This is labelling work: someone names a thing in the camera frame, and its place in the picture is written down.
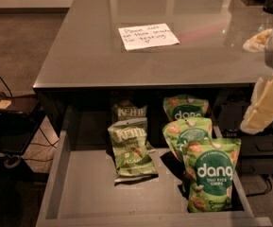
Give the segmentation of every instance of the open drawer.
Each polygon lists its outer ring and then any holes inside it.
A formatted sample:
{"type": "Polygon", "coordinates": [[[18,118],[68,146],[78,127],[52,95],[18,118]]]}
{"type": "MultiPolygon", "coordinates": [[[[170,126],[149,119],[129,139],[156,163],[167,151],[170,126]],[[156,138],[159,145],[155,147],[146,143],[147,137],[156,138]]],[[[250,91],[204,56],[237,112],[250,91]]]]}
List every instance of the open drawer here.
{"type": "Polygon", "coordinates": [[[43,196],[37,226],[272,226],[255,218],[237,174],[231,211],[189,213],[178,179],[162,161],[169,148],[150,154],[159,177],[114,185],[108,154],[110,113],[68,107],[60,142],[43,196]]]}

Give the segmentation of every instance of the floor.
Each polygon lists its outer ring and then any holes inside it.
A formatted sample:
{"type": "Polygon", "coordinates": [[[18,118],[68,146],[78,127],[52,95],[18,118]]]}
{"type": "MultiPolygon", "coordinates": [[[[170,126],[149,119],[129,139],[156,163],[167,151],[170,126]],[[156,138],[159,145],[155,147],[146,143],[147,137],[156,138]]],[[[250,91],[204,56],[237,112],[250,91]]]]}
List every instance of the floor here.
{"type": "MultiPolygon", "coordinates": [[[[14,96],[33,93],[32,85],[64,17],[64,13],[0,14],[0,77],[14,96]]],[[[8,93],[0,80],[1,91],[8,93]]],[[[41,129],[44,135],[37,132],[24,156],[24,173],[31,169],[44,175],[51,167],[58,137],[46,118],[41,129]]],[[[267,189],[260,175],[241,174],[240,179],[246,194],[267,189]]],[[[44,181],[11,180],[0,197],[0,226],[35,226],[44,189],[44,181]]],[[[270,217],[273,223],[273,187],[265,195],[248,197],[248,201],[255,217],[270,217]]]]}

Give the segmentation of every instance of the cabinet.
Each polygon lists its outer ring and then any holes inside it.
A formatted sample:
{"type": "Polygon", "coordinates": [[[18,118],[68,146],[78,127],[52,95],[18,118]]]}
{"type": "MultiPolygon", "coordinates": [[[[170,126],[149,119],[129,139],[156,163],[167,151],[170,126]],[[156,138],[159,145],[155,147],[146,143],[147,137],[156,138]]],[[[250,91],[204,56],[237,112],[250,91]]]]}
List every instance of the cabinet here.
{"type": "MultiPolygon", "coordinates": [[[[273,71],[246,39],[273,26],[273,15],[240,0],[75,0],[34,84],[60,136],[38,226],[271,226],[255,218],[238,175],[231,211],[190,214],[180,180],[162,161],[165,96],[209,99],[251,88],[273,71]],[[127,52],[118,27],[167,23],[180,44],[127,52]],[[148,106],[149,140],[159,178],[114,186],[108,154],[113,92],[148,106]]],[[[219,128],[214,127],[214,134],[219,128]]]]}

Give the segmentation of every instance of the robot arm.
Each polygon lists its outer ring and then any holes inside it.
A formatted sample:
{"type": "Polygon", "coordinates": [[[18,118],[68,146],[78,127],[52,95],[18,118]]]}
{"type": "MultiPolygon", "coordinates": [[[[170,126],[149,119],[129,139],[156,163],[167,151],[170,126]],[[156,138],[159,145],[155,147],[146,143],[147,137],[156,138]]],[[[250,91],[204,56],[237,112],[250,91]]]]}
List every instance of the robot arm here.
{"type": "MultiPolygon", "coordinates": [[[[265,63],[273,68],[273,29],[265,45],[265,63]]],[[[273,77],[259,78],[240,130],[249,134],[263,131],[273,122],[273,77]]]]}

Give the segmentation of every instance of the green snack bag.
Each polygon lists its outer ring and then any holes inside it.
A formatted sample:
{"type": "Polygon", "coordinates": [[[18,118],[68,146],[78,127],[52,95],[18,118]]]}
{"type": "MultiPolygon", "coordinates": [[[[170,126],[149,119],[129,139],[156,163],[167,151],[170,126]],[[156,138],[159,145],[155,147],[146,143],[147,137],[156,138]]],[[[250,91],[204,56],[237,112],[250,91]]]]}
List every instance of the green snack bag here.
{"type": "Polygon", "coordinates": [[[217,212],[231,207],[232,176],[240,146],[240,139],[218,138],[183,147],[186,177],[190,180],[190,212],[217,212]]]}
{"type": "Polygon", "coordinates": [[[182,147],[189,142],[212,138],[213,123],[210,118],[188,117],[165,125],[163,136],[175,157],[183,162],[182,147]]]}
{"type": "MultiPolygon", "coordinates": [[[[116,123],[118,121],[128,120],[132,118],[139,118],[146,116],[147,106],[143,108],[137,108],[134,104],[132,104],[128,99],[124,99],[119,103],[113,104],[112,110],[112,122],[116,123]]],[[[149,153],[154,152],[155,149],[153,146],[146,141],[146,149],[149,153]]]]}
{"type": "Polygon", "coordinates": [[[146,128],[145,117],[118,121],[108,128],[115,157],[116,183],[158,175],[145,147],[146,128]]]}
{"type": "Polygon", "coordinates": [[[190,95],[166,97],[163,100],[164,111],[170,121],[187,117],[202,117],[209,107],[208,100],[190,95]]]}

